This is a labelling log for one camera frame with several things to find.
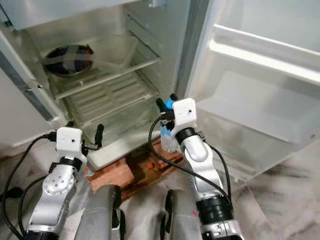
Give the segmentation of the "clear bottle with blue cap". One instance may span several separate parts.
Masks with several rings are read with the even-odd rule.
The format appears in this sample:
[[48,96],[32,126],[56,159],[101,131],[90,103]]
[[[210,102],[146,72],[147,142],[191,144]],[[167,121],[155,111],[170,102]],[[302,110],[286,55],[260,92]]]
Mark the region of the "clear bottle with blue cap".
[[[173,104],[174,101],[170,99],[165,101],[164,104],[166,105],[167,111],[173,111]],[[165,153],[176,153],[179,150],[179,144],[176,138],[171,136],[171,131],[167,130],[162,126],[162,121],[160,120],[160,143],[162,150]]]

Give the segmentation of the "grey fridge door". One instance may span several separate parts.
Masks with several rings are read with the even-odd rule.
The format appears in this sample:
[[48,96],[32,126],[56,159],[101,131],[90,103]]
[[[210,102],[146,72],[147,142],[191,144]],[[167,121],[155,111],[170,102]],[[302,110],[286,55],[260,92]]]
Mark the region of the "grey fridge door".
[[208,48],[222,25],[320,52],[320,0],[209,0],[185,96],[231,176],[252,179],[320,139],[320,86]]

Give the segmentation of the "slatted white fridge shelf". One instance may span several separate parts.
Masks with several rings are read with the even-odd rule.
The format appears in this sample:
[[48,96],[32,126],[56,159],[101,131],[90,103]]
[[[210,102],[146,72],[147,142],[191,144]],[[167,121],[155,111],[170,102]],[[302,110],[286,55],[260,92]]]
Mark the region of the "slatted white fridge shelf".
[[155,87],[134,71],[71,94],[62,102],[77,126],[86,128],[157,95]]

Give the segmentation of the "glass fridge shelf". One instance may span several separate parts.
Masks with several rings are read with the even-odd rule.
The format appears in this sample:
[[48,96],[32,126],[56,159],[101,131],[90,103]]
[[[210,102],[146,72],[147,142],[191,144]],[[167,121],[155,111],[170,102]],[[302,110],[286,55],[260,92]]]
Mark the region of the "glass fridge shelf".
[[80,93],[100,84],[123,77],[126,74],[134,73],[146,67],[153,66],[162,61],[162,57],[150,50],[137,50],[128,66],[117,71],[102,71],[92,68],[88,73],[83,73],[78,77],[61,78],[55,77],[51,80],[51,92],[54,99],[68,98],[73,94]]

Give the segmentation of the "small grey fridge body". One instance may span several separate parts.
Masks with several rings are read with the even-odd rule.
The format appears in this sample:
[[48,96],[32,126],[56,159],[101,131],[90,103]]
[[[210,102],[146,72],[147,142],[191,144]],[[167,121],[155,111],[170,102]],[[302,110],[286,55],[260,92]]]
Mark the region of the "small grey fridge body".
[[[62,99],[54,99],[42,58],[64,45],[89,45],[108,35],[132,35],[136,51],[150,50],[161,62],[135,71],[157,90],[157,96],[80,128],[93,140],[103,124],[103,142],[89,154],[87,164],[102,169],[147,142],[151,122],[158,116],[157,98],[183,96],[189,81],[186,58],[198,42],[208,0],[0,0],[0,68],[44,121],[57,129],[73,121]],[[93,66],[82,74],[89,73]],[[79,77],[58,77],[70,79]]]

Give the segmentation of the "wooden pallet board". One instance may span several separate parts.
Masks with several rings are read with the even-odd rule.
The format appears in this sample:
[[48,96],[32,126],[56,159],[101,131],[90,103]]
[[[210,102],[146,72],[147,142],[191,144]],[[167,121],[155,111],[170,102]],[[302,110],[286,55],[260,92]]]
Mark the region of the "wooden pallet board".
[[156,184],[176,171],[176,167],[151,155],[149,148],[145,146],[126,154],[124,160],[134,178],[132,183],[122,187],[122,201],[127,201],[146,186]]

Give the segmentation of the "black bowl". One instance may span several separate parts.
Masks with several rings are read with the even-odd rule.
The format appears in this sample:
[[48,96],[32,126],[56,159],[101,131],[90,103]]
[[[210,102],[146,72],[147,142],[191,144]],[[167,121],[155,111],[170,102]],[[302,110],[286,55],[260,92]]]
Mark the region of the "black bowl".
[[63,45],[45,55],[41,64],[47,73],[70,78],[90,70],[93,55],[94,50],[89,45]]

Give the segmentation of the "grey left robot leg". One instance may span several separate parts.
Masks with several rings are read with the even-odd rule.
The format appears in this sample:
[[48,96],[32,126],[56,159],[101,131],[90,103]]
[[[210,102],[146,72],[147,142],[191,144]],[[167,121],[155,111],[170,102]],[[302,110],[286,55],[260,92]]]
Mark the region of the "grey left robot leg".
[[74,240],[124,240],[126,218],[121,203],[120,186],[101,186],[90,196]]

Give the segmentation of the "grey robot leg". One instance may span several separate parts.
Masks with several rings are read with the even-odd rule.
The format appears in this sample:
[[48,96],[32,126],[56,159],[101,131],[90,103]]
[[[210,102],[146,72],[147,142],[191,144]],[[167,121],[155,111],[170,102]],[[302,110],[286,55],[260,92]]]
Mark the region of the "grey robot leg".
[[90,196],[74,240],[124,240],[126,218],[121,203],[120,186],[101,186]]
[[159,227],[160,240],[203,240],[201,226],[194,195],[183,189],[169,189]]

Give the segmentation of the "clear plastic tray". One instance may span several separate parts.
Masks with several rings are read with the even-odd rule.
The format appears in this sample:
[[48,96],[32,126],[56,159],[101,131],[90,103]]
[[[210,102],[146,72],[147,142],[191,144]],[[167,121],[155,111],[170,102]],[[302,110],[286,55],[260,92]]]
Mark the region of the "clear plastic tray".
[[93,65],[105,73],[119,73],[128,66],[135,54],[138,39],[127,34],[111,34],[89,42],[93,50]]

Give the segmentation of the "black stand foot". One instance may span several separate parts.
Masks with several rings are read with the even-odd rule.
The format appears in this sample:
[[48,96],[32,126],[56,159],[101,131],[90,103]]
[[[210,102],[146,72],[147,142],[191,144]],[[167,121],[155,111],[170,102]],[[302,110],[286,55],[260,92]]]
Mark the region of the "black stand foot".
[[9,190],[6,190],[5,192],[3,192],[3,194],[1,195],[1,199],[17,199],[17,198],[21,198],[23,196],[23,194],[25,194],[25,190],[23,190],[23,188],[20,187],[12,187]]

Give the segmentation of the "grey right robot leg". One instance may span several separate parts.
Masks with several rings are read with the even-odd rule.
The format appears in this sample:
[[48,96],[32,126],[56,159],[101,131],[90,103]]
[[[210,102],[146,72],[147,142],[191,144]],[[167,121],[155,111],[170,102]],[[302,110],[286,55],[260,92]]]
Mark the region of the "grey right robot leg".
[[194,195],[183,189],[169,189],[159,227],[160,240],[203,240],[201,226]]

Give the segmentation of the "white door shelf rail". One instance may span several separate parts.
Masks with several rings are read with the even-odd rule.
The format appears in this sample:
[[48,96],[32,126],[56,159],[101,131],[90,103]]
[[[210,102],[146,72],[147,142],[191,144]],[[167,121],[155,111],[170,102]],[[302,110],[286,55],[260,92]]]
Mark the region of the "white door shelf rail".
[[208,49],[320,86],[320,52],[215,24]]

